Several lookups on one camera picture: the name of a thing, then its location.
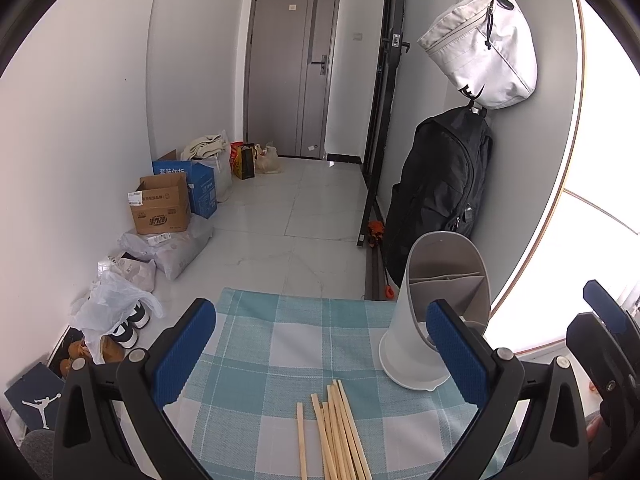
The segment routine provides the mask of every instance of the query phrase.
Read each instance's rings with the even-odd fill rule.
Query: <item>black and white sneaker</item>
[[[113,331],[111,339],[124,346],[124,348],[133,348],[138,340],[138,332],[134,330],[128,321],[125,321]]]
[[[127,321],[129,321],[134,327],[137,329],[141,329],[149,322],[149,314],[146,313],[145,307],[142,303],[137,302],[127,317]]]

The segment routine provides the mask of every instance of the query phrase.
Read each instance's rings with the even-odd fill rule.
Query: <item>jordan logo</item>
[[[47,426],[47,417],[44,414],[44,410],[54,400],[59,399],[61,396],[62,396],[62,394],[57,394],[55,397],[53,397],[53,399],[51,399],[49,397],[45,397],[44,399],[34,400],[33,402],[35,402],[35,404],[32,404],[31,402],[27,402],[26,400],[23,400],[22,403],[24,405],[31,406],[32,408],[35,408],[36,410],[38,410],[40,412],[40,416],[42,417],[42,429],[43,430],[48,430],[49,426]]]

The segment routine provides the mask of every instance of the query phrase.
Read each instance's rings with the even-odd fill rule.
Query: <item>black backpack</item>
[[[414,145],[393,186],[382,253],[400,286],[409,251],[432,231],[469,237],[478,218],[484,178],[491,159],[491,129],[471,104],[418,125]]]

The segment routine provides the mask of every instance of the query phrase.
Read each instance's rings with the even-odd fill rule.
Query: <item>white plastic holder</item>
[[[427,306],[440,299],[468,326],[484,333],[490,312],[484,261],[471,241],[453,232],[428,233],[416,241],[409,252],[394,316],[380,340],[383,370],[393,382],[410,390],[432,392],[450,377],[428,332],[419,324]]]

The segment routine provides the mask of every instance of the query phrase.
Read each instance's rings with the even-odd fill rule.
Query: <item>brown shoe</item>
[[[81,357],[85,358],[85,359],[91,359],[91,352],[89,352],[89,349],[84,346],[84,339],[81,339],[80,341],[74,341],[73,343],[71,343],[69,345],[69,358],[70,359],[79,359]]]
[[[62,359],[60,361],[60,373],[66,379],[66,376],[69,375],[69,370],[71,370],[71,359]]]
[[[124,359],[124,348],[107,335],[102,336],[100,349],[105,363],[119,363]]]

